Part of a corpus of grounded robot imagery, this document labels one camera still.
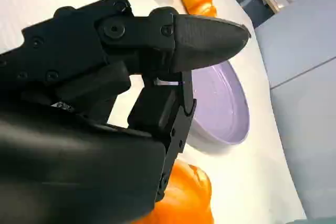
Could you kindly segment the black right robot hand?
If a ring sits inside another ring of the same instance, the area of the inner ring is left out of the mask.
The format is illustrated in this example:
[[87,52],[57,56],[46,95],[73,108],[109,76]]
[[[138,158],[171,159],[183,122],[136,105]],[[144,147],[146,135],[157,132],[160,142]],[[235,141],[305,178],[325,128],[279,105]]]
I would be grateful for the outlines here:
[[128,0],[57,9],[1,54],[1,223],[127,223],[161,201],[196,109],[192,71],[244,26]]

